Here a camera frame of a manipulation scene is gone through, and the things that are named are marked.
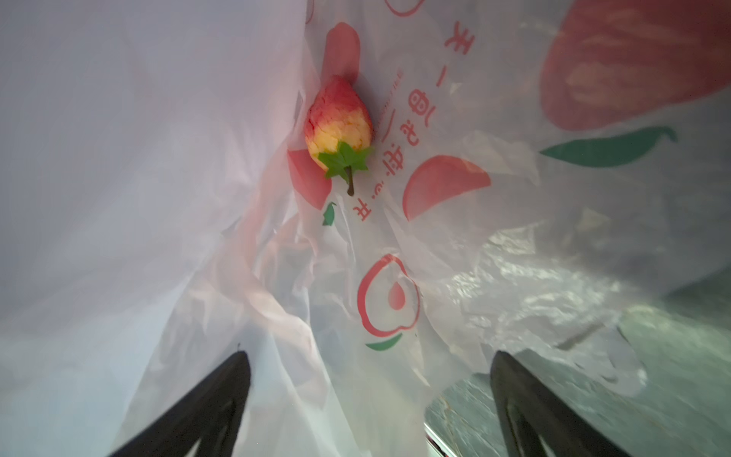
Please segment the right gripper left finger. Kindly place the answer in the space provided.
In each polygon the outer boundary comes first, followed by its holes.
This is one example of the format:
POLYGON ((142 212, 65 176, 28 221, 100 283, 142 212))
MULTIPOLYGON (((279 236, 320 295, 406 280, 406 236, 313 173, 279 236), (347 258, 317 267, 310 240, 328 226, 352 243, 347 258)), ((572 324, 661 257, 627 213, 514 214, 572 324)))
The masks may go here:
POLYGON ((251 364, 235 352, 112 457, 232 456, 251 388, 251 364))

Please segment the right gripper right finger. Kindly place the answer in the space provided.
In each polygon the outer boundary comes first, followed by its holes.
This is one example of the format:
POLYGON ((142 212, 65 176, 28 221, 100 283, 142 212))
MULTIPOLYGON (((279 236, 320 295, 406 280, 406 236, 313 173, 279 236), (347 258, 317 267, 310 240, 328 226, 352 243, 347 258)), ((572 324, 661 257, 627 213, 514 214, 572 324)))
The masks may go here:
POLYGON ((489 377, 508 455, 628 457, 511 354, 495 354, 489 377))

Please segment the pink plastic bag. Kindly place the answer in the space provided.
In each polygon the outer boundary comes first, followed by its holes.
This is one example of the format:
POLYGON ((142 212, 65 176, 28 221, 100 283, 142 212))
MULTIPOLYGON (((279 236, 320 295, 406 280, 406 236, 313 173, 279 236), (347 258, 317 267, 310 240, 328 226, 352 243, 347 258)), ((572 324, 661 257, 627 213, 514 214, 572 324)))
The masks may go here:
POLYGON ((497 352, 729 455, 729 3, 3 2, 2 454, 110 456, 235 352, 234 456, 506 456, 497 352))

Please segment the red yellow strawberry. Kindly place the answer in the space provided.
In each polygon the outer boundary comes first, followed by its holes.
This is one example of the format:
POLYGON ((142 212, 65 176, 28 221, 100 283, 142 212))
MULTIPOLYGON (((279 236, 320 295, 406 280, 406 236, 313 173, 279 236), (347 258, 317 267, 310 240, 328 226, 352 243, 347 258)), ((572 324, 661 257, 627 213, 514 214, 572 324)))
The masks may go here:
POLYGON ((310 158, 327 179, 342 178, 354 196, 354 175, 367 171, 373 125, 366 105, 343 76, 333 76, 320 89, 304 125, 310 158))

